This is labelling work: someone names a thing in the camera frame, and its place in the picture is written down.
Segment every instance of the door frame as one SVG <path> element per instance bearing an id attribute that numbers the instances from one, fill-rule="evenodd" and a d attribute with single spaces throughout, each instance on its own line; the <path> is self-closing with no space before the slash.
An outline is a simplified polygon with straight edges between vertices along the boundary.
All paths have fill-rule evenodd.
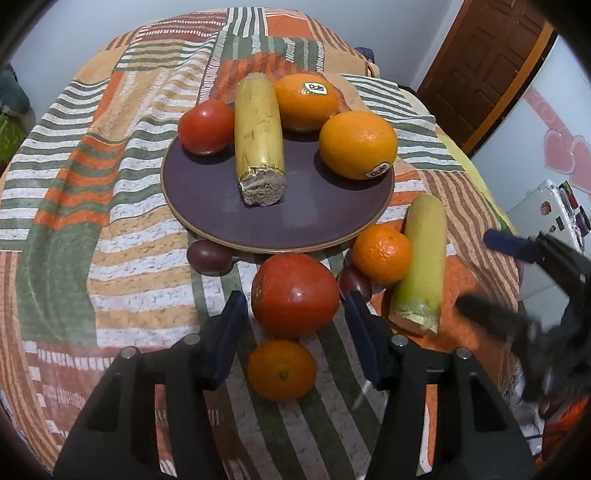
<path id="1" fill-rule="evenodd" d="M 525 89 L 530 85 L 535 74 L 538 73 L 557 36 L 554 27 L 546 22 L 530 54 L 525 59 L 523 66 L 517 72 L 511 84 L 507 87 L 507 90 L 505 90 L 505 93 L 503 93 L 491 112 L 470 138 L 462 145 L 462 150 L 465 154 L 474 153 L 490 137 L 494 130 L 496 130 L 496 127 L 503 121 L 509 110 L 513 108 L 525 92 Z"/>
<path id="2" fill-rule="evenodd" d="M 460 7 L 460 10 L 456 15 L 456 19 L 453 21 L 453 24 L 449 29 L 449 32 L 447 33 L 445 40 L 441 44 L 441 47 L 439 48 L 439 51 L 435 56 L 435 60 L 433 60 L 433 63 L 429 67 L 429 70 L 421 83 L 421 86 L 418 88 L 417 93 L 419 96 L 423 95 L 425 93 L 425 90 L 431 84 L 431 81 L 433 80 L 433 77 L 435 76 L 435 73 L 439 68 L 440 63 L 445 58 L 445 55 L 447 54 L 449 47 L 452 46 L 452 42 L 456 38 L 457 32 L 460 30 L 460 27 L 462 26 L 462 23 L 466 18 L 466 14 L 468 13 L 468 9 L 470 8 L 471 4 L 472 0 L 464 0 L 464 3 L 462 3 L 462 6 Z"/>
<path id="3" fill-rule="evenodd" d="M 418 88 L 417 96 L 419 99 L 425 94 L 427 88 L 431 85 L 431 81 L 436 75 L 437 69 L 441 65 L 441 62 L 445 58 L 447 51 L 455 40 L 468 9 L 472 5 L 473 0 L 464 0 L 459 12 L 457 13 L 456 19 L 454 20 L 449 32 L 443 44 L 439 48 L 439 52 L 435 56 L 433 63 L 429 67 L 421 86 Z M 513 79 L 511 84 L 507 87 L 505 93 L 501 96 L 500 100 L 496 103 L 493 110 L 488 114 L 484 121 L 479 125 L 476 131 L 466 140 L 463 145 L 460 145 L 464 153 L 470 156 L 490 137 L 496 127 L 501 123 L 509 110 L 515 105 L 519 97 L 524 93 L 524 90 L 529 86 L 533 80 L 535 74 L 541 67 L 543 60 L 550 51 L 557 37 L 557 33 L 550 23 L 546 22 L 538 37 L 538 40 L 534 44 L 530 54 L 516 77 Z"/>

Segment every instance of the tomato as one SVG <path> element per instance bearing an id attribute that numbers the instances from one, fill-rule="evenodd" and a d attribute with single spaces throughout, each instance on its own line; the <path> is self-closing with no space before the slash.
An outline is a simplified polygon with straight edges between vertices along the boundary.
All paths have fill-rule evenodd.
<path id="1" fill-rule="evenodd" d="M 252 312 L 268 333 L 279 338 L 314 332 L 330 323 L 338 308 L 334 275 L 308 255 L 273 255 L 252 282 Z"/>
<path id="2" fill-rule="evenodd" d="M 219 153 L 234 140 L 234 110 L 221 100 L 195 105 L 179 120 L 178 137 L 195 155 Z"/>

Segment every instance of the wooden door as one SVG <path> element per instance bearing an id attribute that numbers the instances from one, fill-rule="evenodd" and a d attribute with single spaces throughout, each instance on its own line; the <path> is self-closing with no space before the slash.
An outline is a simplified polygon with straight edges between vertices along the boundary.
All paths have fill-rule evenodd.
<path id="1" fill-rule="evenodd" d="M 465 1 L 418 91 L 458 145 L 473 136 L 512 85 L 540 43 L 544 24 L 528 0 Z"/>

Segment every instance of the plate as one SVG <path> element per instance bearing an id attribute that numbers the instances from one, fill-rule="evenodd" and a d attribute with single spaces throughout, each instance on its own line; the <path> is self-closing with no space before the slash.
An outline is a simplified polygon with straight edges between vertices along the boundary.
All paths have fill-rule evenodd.
<path id="1" fill-rule="evenodd" d="M 377 179 L 344 179 L 318 153 L 318 134 L 284 134 L 287 188 L 268 207 L 242 200 L 233 144 L 202 157 L 175 138 L 161 170 L 164 197 L 179 221 L 197 235 L 254 253 L 311 252 L 341 244 L 375 223 L 394 189 L 390 169 Z"/>

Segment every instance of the striped tablecloth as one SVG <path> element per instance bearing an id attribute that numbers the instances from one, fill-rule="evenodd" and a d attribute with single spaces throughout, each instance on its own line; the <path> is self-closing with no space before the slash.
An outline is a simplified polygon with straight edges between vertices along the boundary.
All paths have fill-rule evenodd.
<path id="1" fill-rule="evenodd" d="M 420 341 L 445 351 L 470 347 L 497 380 L 500 346 L 452 305 L 461 291 L 476 289 L 515 307 L 517 269 L 483 247 L 484 231 L 501 224 L 437 138 L 435 119 L 417 115 L 395 83 L 371 77 L 375 69 L 359 53 L 305 14 L 229 8 L 182 15 L 126 33 L 95 55 L 1 179 L 0 398 L 49 469 L 121 347 L 170 345 L 219 314 L 232 290 L 250 295 L 259 259 L 244 255 L 223 277 L 199 275 L 186 261 L 194 239 L 160 186 L 178 119 L 207 98 L 233 101 L 250 72 L 278 79 L 303 71 L 331 81 L 342 109 L 369 109 L 395 128 L 395 191 L 380 222 L 400 226 L 424 192 L 445 204 L 441 329 Z M 336 274 L 347 248 L 316 257 Z M 372 304 L 380 312 L 382 295 Z M 342 312 L 301 340 L 316 359 L 318 377 L 298 402 L 264 401 L 246 381 L 248 355 L 264 339 L 251 319 L 229 379 L 207 395 L 230 479 L 361 478 L 386 396 L 366 387 Z M 432 438 L 431 391 L 428 399 Z M 157 406 L 161 467 L 174 472 L 161 391 Z"/>

